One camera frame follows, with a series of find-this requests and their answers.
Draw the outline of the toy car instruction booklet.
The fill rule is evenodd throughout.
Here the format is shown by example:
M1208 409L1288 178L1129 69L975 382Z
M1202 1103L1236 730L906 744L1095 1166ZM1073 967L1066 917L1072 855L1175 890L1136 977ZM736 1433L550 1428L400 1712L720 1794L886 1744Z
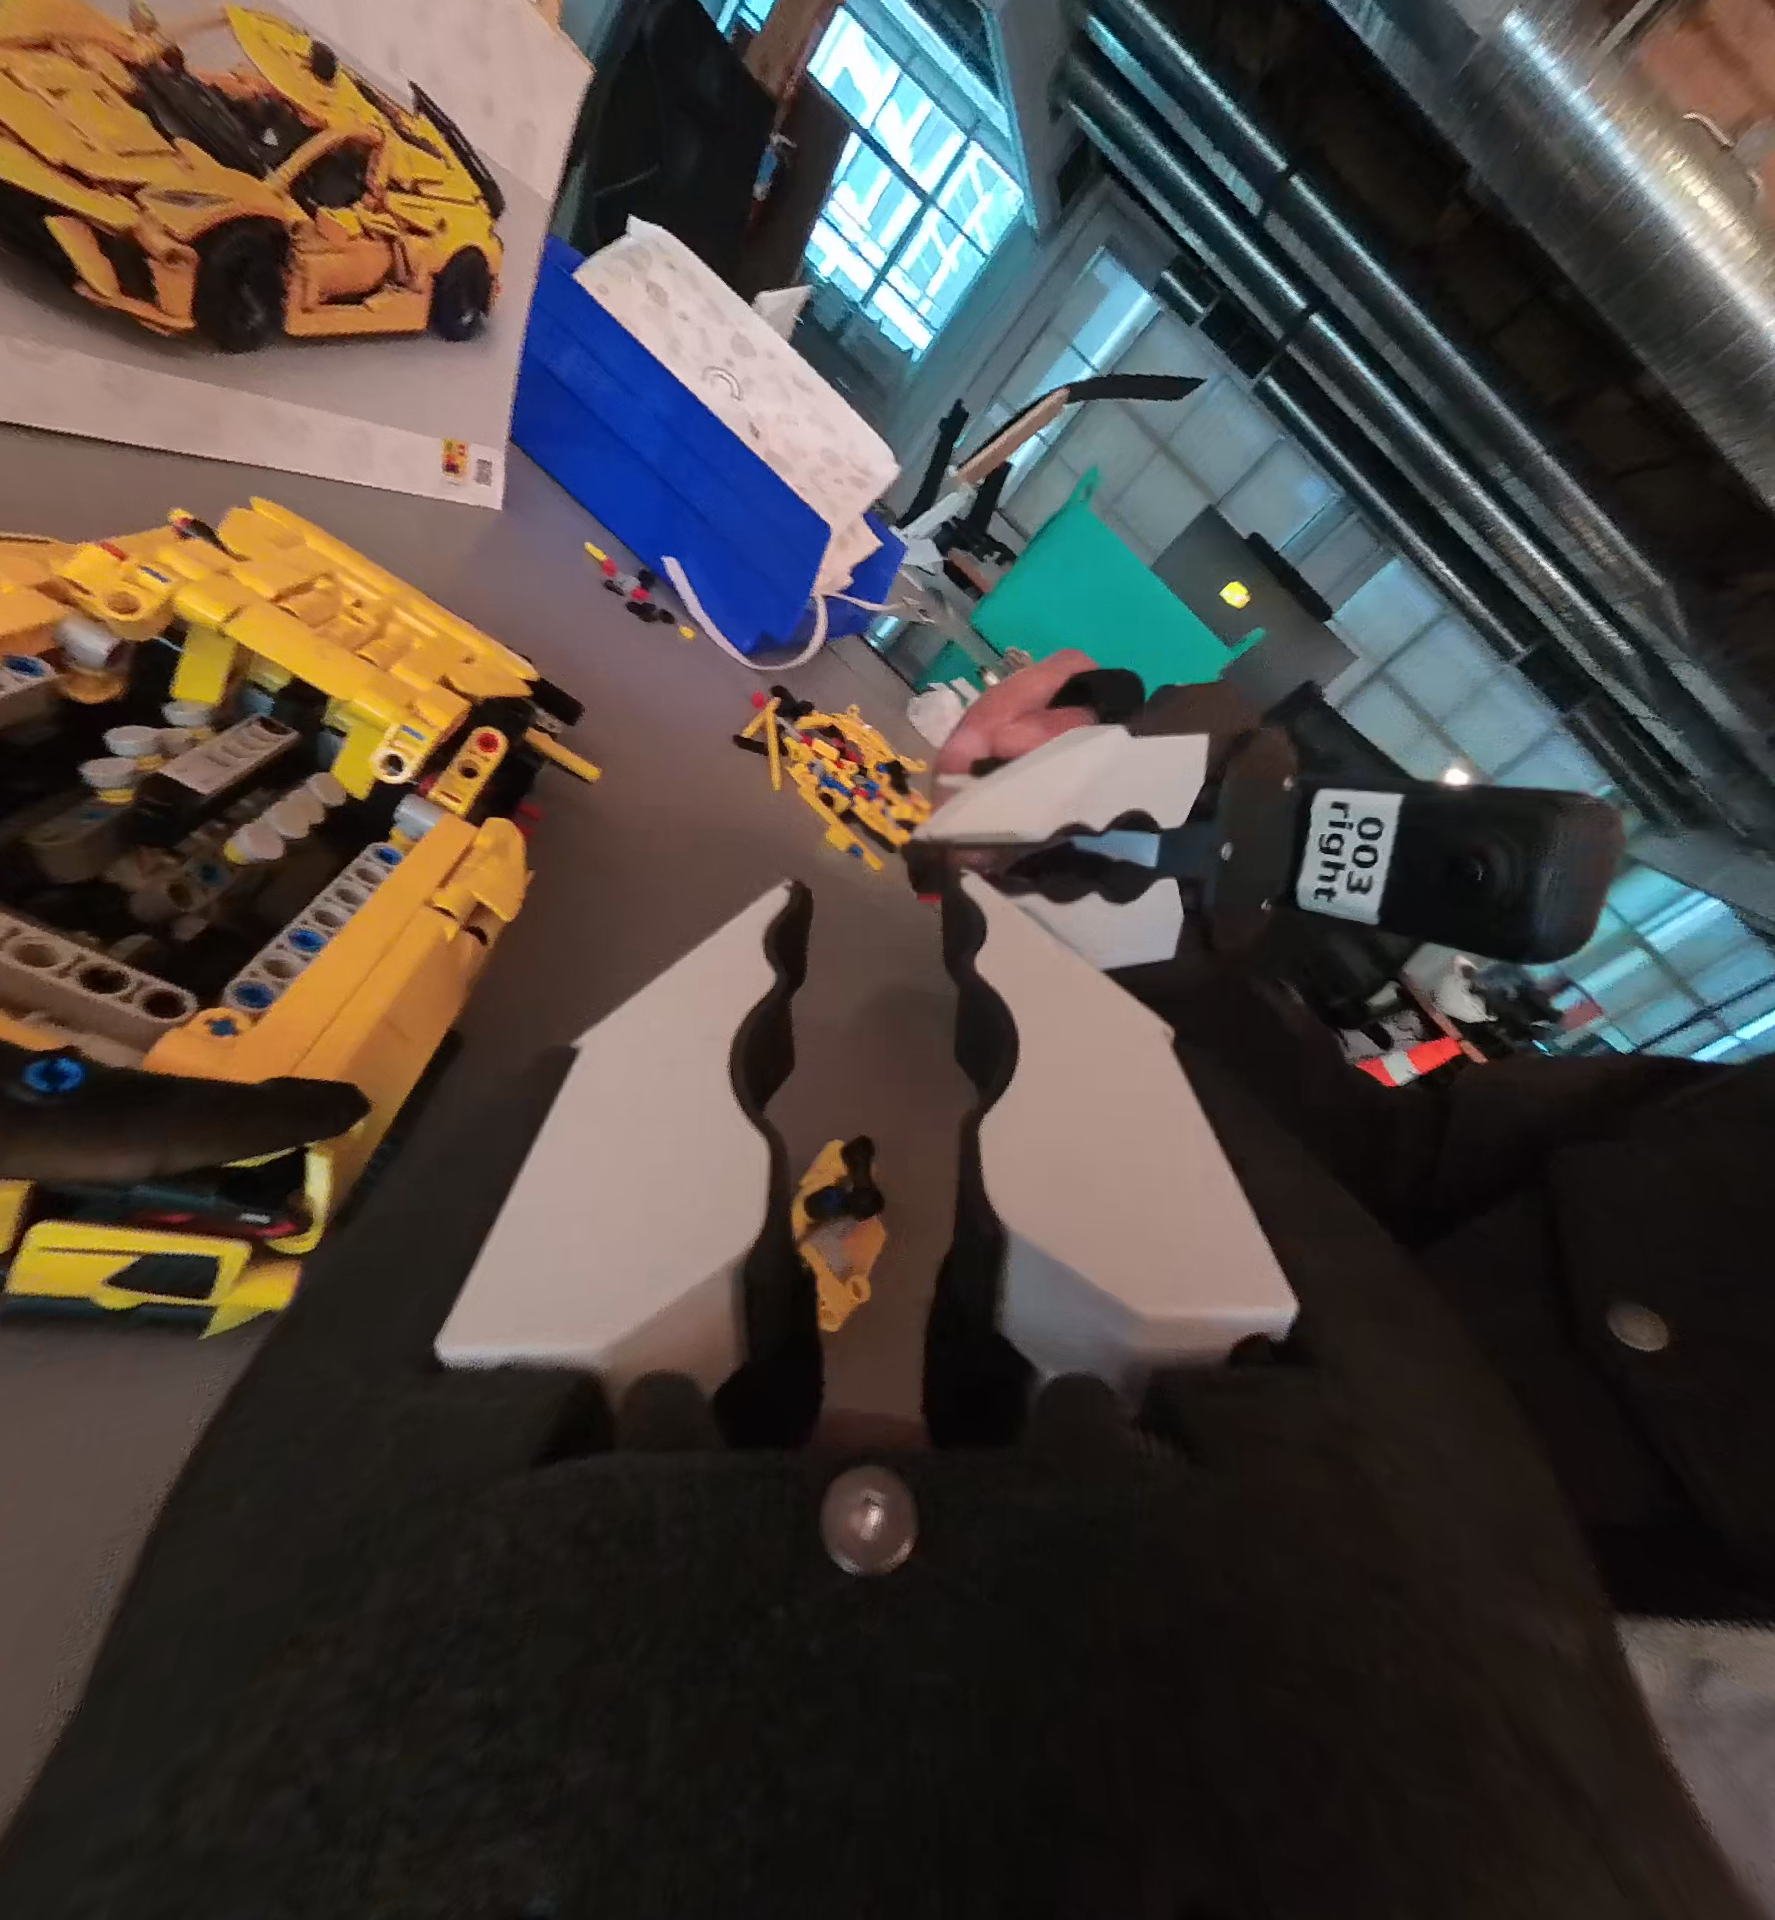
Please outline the toy car instruction booklet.
M0 424L497 509L589 83L540 4L0 3Z

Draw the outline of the person's torso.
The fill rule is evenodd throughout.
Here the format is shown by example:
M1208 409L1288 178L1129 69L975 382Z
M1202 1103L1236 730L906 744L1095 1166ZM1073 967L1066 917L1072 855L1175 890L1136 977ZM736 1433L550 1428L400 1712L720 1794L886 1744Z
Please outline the person's torso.
M1402 1220L1539 1437L1673 1762L1775 1916L1775 1053L1387 1098Z

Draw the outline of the yellow toy brick car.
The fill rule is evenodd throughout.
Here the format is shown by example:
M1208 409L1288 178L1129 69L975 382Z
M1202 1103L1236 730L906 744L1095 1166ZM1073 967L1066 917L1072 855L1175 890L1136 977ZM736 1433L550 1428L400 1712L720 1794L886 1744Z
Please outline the yellow toy brick car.
M0 534L0 1310L289 1309L530 885L583 705L269 498Z

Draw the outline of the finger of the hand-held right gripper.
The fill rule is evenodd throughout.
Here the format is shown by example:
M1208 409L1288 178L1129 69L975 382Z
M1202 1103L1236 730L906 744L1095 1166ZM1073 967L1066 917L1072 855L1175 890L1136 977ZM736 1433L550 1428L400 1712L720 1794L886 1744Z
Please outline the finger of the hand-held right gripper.
M990 773L964 778L932 808L911 847L1041 847L1186 825L1208 786L1210 734L1087 726Z
M1106 899L1087 893L1052 901L1037 893L1008 893L990 877L961 874L961 893L974 906L979 928L978 946L962 965L988 971L999 946L1012 942L1021 923L1029 923L1081 963L1097 971L1164 963L1175 957L1184 934L1184 891L1170 876L1157 876L1135 899Z

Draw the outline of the person's right forearm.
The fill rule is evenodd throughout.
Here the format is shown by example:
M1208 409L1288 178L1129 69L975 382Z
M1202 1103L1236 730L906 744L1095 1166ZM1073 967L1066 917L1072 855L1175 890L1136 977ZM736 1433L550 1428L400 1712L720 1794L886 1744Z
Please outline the person's right forearm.
M1222 958L1127 976L1190 1068L1236 1082L1392 1239L1434 1265L1473 1248L1551 1264L1560 1218L1630 1250L1640 1229L1690 1250L1775 1257L1775 1053L1512 1053L1402 1087L1348 1063L1281 983Z

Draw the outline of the orange traffic cone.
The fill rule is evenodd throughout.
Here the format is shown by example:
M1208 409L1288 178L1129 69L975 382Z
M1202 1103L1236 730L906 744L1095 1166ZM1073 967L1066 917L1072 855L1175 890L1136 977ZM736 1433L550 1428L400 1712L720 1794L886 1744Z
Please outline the orange traffic cone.
M1363 1053L1352 1063L1376 1083L1399 1090L1429 1073L1473 1063L1475 1059L1476 1057L1467 1053L1455 1037L1436 1035L1399 1045L1391 1052Z

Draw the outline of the scatter of black red bricks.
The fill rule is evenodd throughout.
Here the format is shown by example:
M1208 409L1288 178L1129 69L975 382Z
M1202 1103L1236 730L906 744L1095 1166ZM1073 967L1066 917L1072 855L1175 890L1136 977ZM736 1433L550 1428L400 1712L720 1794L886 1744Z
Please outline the scatter of black red bricks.
M584 554L598 576L601 588L615 598L636 621L673 627L681 640L698 636L694 627L673 606L661 601L661 578L653 569L628 573L611 554L593 544L584 544Z

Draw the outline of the blue plastic bin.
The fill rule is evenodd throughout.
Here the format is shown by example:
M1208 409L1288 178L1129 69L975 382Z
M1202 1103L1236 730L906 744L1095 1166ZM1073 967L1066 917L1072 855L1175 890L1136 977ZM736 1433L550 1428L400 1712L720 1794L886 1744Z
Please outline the blue plastic bin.
M512 441L673 592L683 623L744 664L802 664L889 614L904 544L814 504L581 280L546 239Z

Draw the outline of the grey desk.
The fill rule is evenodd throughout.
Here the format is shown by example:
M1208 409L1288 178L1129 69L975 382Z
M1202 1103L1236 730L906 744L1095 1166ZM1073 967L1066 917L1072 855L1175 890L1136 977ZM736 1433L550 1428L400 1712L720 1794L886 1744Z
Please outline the grey desk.
M828 1409L907 1423L921 1326L950 1233L964 1079L938 925L906 882L826 848L729 746L755 675L619 611L593 578L601 532L508 453L499 511L0 424L0 532L106 535L171 508L216 521L264 494L348 539L531 659L586 705L576 752L602 778L535 787L535 879L354 1236L412 1239L435 1175L482 1169L518 1068L572 1041L785 877L814 897L797 1068L773 1103L790 1154L874 1139L889 1248L826 1359ZM183 1330L0 1320L0 1831L32 1785L106 1638L145 1536L275 1323Z

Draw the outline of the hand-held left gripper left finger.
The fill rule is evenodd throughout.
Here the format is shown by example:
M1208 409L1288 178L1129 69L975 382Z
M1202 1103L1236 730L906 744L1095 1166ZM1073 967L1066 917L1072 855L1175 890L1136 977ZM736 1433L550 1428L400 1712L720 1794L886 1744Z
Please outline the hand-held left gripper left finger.
M768 888L570 1046L442 1326L448 1372L572 1372L611 1405L700 1391L729 1445L819 1422L818 1297L768 1107L796 1065L814 899Z

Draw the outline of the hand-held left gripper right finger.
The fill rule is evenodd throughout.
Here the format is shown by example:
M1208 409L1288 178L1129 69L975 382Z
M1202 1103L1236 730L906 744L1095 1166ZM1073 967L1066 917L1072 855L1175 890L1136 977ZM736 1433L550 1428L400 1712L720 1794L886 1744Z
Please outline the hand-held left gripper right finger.
M1008 1445L1063 1377L1138 1409L1151 1380L1295 1332L1170 1026L984 877L946 883L941 932L974 1104L924 1332L928 1439Z

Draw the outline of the silver ventilation duct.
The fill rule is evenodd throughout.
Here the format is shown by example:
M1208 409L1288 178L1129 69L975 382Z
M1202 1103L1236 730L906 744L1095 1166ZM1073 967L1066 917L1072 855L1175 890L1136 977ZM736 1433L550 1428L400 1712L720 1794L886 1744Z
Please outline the silver ventilation duct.
M1775 235L1603 4L1333 4L1775 517Z

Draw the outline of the black backdrop board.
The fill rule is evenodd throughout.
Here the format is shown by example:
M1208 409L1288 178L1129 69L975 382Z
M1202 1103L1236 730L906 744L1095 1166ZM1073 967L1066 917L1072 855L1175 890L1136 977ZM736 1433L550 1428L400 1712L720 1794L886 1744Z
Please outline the black backdrop board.
M551 234L591 255L637 219L734 279L775 96L700 3L617 4L593 59Z

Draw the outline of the teal plastic bin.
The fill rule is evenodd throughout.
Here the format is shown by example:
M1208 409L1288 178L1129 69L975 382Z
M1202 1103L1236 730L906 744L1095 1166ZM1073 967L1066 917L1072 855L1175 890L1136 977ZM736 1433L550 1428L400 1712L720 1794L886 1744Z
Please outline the teal plastic bin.
M975 604L968 627L993 651L1021 651L1032 661L1078 651L1099 669L1136 675L1146 694L1219 680L1267 629L1215 634L1091 513L1097 484L1091 467Z

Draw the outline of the dark ceiling pipes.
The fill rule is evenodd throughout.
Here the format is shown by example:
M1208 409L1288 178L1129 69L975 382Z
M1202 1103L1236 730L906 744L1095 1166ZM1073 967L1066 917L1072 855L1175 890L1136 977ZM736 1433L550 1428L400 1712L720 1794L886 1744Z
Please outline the dark ceiling pipes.
M1764 796L1668 659L1668 592L1392 270L1149 4L1099 4L1063 100L1180 239L1212 342L1671 832Z

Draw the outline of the grey door yellow sign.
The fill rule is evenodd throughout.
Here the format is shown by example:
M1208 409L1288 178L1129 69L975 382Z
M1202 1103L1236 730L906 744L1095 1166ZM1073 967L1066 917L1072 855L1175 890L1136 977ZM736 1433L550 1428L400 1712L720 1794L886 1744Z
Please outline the grey door yellow sign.
M1333 627L1328 601L1259 534L1240 534L1212 508L1162 547L1151 571L1225 646L1225 679L1256 705L1302 684L1328 691L1359 662Z

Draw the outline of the small yellow brick assembly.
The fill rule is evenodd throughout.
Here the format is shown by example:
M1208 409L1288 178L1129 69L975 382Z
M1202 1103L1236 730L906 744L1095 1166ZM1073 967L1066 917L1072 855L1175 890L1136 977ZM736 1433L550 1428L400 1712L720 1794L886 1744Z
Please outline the small yellow brick assembly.
M889 1238L874 1157L870 1136L835 1139L816 1154L796 1190L794 1242L811 1273L823 1334L841 1332L869 1302L870 1273Z

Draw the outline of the person's right hand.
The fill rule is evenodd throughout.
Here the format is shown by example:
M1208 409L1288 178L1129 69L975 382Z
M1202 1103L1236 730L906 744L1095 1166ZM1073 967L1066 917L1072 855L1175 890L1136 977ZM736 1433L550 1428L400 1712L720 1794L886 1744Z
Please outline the person's right hand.
M1080 651L1058 651L1034 664L1019 669L968 705L957 728L938 746L930 782L935 789L948 789L966 782L979 763L1014 763L1068 732L1097 724L1086 702L1063 702L1063 690L1076 684L1078 694L1091 691L1091 677L1099 687L1113 690L1117 675L1097 669Z

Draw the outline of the pile of toy bricks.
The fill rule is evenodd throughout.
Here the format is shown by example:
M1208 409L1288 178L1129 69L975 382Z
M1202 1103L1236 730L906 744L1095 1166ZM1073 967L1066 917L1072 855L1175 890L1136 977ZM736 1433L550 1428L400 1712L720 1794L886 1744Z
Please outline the pile of toy bricks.
M926 765L901 756L856 708L816 708L783 684L758 691L734 746L764 765L771 791L814 816L828 848L884 874L930 816Z

